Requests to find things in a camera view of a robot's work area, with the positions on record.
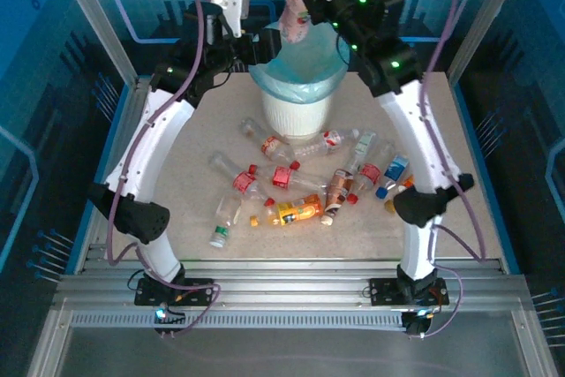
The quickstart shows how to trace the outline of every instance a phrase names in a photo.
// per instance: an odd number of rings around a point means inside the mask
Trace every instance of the small bottle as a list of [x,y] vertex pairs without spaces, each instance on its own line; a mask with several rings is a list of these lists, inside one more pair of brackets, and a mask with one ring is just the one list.
[[408,169],[408,164],[408,158],[401,155],[395,156],[395,159],[388,165],[387,170],[380,179],[380,186],[375,193],[377,198],[384,200],[388,195],[388,191],[395,188],[402,181],[401,177]]
[[233,163],[226,155],[221,152],[212,153],[209,164],[212,168],[229,177],[233,188],[241,192],[244,199],[261,199],[265,202],[266,207],[275,204],[275,201],[268,197],[262,184],[254,176]]
[[353,178],[350,194],[347,195],[347,201],[351,205],[357,203],[359,192],[370,190],[377,184],[387,165],[394,159],[395,152],[395,144],[392,141],[381,140],[377,144],[374,152],[367,158]]
[[291,222],[320,216],[323,213],[324,208],[321,205],[320,196],[311,194],[292,202],[277,203],[273,207],[265,208],[260,215],[253,215],[250,222],[252,227],[265,224],[282,227]]
[[241,195],[230,192],[223,196],[215,210],[215,230],[210,238],[210,245],[222,248],[230,236],[230,227],[237,224],[241,211]]
[[358,142],[351,149],[351,157],[343,169],[336,170],[329,183],[326,208],[321,223],[332,225],[342,204],[345,202],[353,184],[353,176],[377,144],[379,137],[376,132],[364,131]]
[[263,130],[252,118],[244,119],[239,129],[246,137],[255,140],[261,152],[271,161],[286,165],[292,170],[300,168],[300,162],[296,161],[292,146]]
[[356,140],[359,130],[332,130],[321,132],[308,143],[294,147],[294,155],[298,161],[305,161],[316,156],[333,154],[348,141]]
[[291,170],[290,168],[278,165],[268,165],[266,167],[258,167],[257,165],[249,166],[249,173],[268,178],[272,185],[281,187],[282,189],[300,189],[310,193],[326,194],[328,188],[328,180],[324,177],[305,174],[304,172]]
[[385,202],[385,210],[390,214],[395,214],[396,208],[395,208],[394,197],[398,193],[402,193],[403,191],[412,187],[413,185],[414,185],[414,176],[409,176],[408,178],[406,178],[406,181],[404,181],[401,185],[398,185],[395,189],[393,189],[392,192],[390,193],[392,199],[389,199]]

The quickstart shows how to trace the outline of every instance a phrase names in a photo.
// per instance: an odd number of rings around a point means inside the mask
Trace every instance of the plastic bag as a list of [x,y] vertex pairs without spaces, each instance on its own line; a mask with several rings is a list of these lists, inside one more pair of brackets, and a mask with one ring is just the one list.
[[[261,90],[286,102],[307,104],[320,101],[339,86],[347,72],[349,50],[340,40],[335,48],[337,33],[328,23],[310,28],[304,40],[288,43],[282,37],[278,56],[268,64],[249,67],[255,83]],[[272,23],[267,28],[278,28]]]

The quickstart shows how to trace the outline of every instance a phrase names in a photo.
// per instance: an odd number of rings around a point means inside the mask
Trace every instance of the blue bottle cap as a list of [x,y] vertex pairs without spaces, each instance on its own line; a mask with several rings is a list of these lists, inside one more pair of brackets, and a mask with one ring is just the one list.
[[377,192],[375,193],[377,195],[377,198],[379,199],[385,199],[388,195],[388,190],[385,189],[384,187],[379,187],[377,189]]

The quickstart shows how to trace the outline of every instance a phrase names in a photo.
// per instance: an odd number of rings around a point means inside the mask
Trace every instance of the white trash can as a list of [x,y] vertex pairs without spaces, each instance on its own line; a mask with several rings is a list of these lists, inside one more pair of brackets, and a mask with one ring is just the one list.
[[[277,23],[267,28],[278,28]],[[327,23],[310,25],[299,43],[282,39],[278,56],[268,64],[249,67],[262,91],[263,111],[273,129],[288,139],[310,139],[323,128],[332,105],[332,94],[347,72],[349,50]]]

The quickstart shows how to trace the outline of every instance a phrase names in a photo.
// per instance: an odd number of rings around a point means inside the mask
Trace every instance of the red bottle cap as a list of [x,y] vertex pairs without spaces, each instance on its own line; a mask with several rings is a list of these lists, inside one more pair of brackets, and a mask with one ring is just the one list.
[[347,195],[347,201],[351,205],[355,205],[358,200],[359,200],[359,197],[356,194],[350,193],[350,194]]

